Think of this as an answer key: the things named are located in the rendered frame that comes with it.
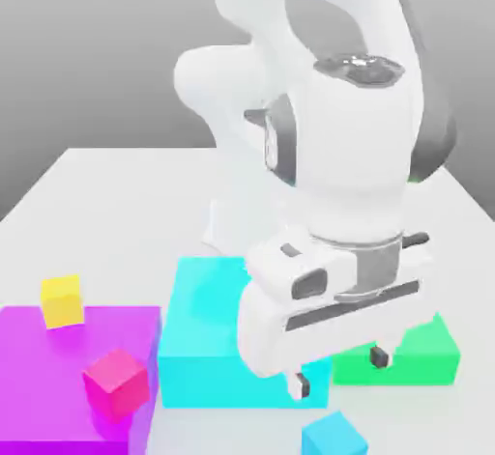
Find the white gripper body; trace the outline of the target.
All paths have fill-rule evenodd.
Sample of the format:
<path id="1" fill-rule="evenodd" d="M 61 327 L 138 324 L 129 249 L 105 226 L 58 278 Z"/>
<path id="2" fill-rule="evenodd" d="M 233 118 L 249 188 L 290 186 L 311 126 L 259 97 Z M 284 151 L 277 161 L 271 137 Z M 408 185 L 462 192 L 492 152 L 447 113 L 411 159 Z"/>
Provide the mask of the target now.
<path id="1" fill-rule="evenodd" d="M 249 282 L 238 316 L 240 356 L 256 376 L 267 378 L 373 342 L 393 364 L 406 330 L 435 314 L 426 289 L 431 267 L 430 257 L 403 257 L 396 282 L 377 297 L 300 309 L 276 302 Z"/>

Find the small blue cube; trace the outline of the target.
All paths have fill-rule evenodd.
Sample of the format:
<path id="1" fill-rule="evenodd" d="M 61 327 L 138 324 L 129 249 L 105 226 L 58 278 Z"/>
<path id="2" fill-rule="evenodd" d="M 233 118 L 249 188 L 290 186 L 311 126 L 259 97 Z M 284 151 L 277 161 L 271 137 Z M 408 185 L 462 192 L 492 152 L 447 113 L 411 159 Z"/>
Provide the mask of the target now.
<path id="1" fill-rule="evenodd" d="M 368 443 L 342 412 L 333 412 L 302 430 L 301 455 L 367 455 Z"/>

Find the small pink cube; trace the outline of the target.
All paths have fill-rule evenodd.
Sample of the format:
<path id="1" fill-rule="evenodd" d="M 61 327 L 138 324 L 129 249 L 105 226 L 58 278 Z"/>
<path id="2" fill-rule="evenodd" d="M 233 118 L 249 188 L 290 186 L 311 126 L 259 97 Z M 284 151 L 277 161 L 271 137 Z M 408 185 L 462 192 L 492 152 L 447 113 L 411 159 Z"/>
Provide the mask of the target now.
<path id="1" fill-rule="evenodd" d="M 88 402 L 117 423 L 150 400 L 147 368 L 128 352 L 116 349 L 82 372 Z"/>

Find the small yellow cube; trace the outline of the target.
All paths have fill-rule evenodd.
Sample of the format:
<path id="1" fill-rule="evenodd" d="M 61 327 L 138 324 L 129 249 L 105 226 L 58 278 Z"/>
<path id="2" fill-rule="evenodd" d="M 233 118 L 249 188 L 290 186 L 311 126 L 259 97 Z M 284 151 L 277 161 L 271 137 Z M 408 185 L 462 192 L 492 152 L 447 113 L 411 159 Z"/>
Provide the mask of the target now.
<path id="1" fill-rule="evenodd" d="M 47 329 L 83 324 L 79 276 L 74 274 L 43 280 L 41 305 Z"/>

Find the large green box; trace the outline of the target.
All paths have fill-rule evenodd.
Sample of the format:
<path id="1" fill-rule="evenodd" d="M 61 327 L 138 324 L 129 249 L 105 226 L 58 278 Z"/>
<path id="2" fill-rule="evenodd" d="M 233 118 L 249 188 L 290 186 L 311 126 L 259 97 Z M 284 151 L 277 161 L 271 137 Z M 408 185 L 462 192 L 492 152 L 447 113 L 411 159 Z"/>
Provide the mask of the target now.
<path id="1" fill-rule="evenodd" d="M 437 313 L 404 335 L 393 365 L 379 369 L 370 362 L 373 342 L 332 358 L 332 383 L 340 386 L 431 386 L 454 383 L 460 351 Z"/>

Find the large cyan box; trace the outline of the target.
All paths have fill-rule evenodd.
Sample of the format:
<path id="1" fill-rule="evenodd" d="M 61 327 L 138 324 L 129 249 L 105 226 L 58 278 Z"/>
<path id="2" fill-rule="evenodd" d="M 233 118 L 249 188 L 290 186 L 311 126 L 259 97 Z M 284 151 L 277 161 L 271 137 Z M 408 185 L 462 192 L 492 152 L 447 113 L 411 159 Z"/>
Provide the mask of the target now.
<path id="1" fill-rule="evenodd" d="M 256 377 L 237 348 L 237 314 L 249 282 L 240 257 L 178 261 L 158 349 L 162 405 L 169 409 L 325 409 L 331 360 L 303 373 L 309 396 L 292 399 L 285 378 Z"/>

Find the large magenta box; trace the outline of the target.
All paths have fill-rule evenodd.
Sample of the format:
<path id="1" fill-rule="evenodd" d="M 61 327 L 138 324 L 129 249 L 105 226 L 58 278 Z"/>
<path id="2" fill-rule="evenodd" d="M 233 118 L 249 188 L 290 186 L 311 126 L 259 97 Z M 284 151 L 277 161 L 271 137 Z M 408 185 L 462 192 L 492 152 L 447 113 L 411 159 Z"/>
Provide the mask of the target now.
<path id="1" fill-rule="evenodd" d="M 147 455 L 158 391 L 157 306 L 100 306 L 48 329 L 37 306 L 0 309 L 0 455 Z M 119 349 L 147 370 L 150 400 L 119 423 L 89 402 L 83 372 Z"/>

